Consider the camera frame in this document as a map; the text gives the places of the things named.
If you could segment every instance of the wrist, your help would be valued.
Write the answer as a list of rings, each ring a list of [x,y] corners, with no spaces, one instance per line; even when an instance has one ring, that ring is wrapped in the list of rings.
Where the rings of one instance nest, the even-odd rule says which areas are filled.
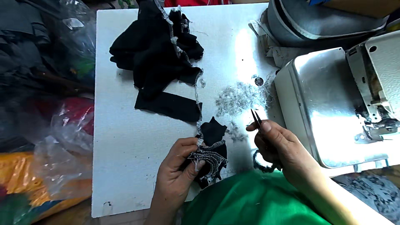
[[[174,206],[171,199],[164,197],[156,190],[153,195],[146,224],[170,225],[174,221],[178,209],[179,207]]]

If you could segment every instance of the fabric scrap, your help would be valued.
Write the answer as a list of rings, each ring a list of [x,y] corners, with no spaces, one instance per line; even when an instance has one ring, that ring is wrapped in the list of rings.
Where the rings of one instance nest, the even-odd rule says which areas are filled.
[[[192,161],[197,163],[200,160],[204,160],[206,164],[194,179],[204,189],[214,178],[221,180],[220,172],[223,167],[226,168],[228,163],[226,144],[225,140],[222,139],[227,126],[222,126],[212,117],[209,123],[203,123],[200,128],[205,146],[201,145],[196,152],[192,152],[182,164],[181,170],[186,168]]]
[[[144,90],[140,89],[135,108],[150,110],[185,122],[197,122],[200,117],[200,110],[195,100],[167,92],[161,92],[154,99],[147,100]]]

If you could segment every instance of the gray fabric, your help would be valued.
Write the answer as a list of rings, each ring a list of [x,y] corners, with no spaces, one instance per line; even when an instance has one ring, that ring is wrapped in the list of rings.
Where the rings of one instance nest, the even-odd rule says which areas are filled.
[[[341,175],[332,178],[369,207],[400,225],[400,190],[387,178],[377,175]]]

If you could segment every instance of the green fabric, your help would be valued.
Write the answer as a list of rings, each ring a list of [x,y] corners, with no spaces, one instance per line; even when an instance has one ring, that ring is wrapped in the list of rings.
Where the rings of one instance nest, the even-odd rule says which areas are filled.
[[[328,225],[282,172],[241,173],[204,189],[188,202],[182,225]]]

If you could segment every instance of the white table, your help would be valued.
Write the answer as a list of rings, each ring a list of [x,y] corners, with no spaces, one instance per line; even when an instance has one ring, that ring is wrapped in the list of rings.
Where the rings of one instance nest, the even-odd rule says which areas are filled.
[[[182,7],[192,21],[191,33],[204,48],[203,58],[196,63],[204,69],[207,83],[198,90],[204,122],[216,115],[215,99],[227,86],[238,81],[254,84],[254,74],[264,80],[275,75],[277,68],[264,57],[248,26],[267,7],[268,3]],[[197,133],[196,126],[189,123],[134,109],[138,90],[133,86],[132,72],[118,69],[110,61],[108,51],[137,19],[137,14],[137,9],[97,13],[92,217],[149,208],[158,167],[170,147],[178,138]],[[165,91],[194,99],[194,88],[178,81],[173,81]],[[284,124],[278,102],[268,110],[268,115],[261,110],[262,119],[268,117]],[[245,125],[253,120],[250,111],[235,118],[216,119],[222,125],[234,120],[243,133]],[[252,168],[254,135],[255,132],[249,133],[249,138],[242,142],[224,137],[229,163],[221,173],[223,177]],[[198,185],[193,185],[188,200],[199,190]]]

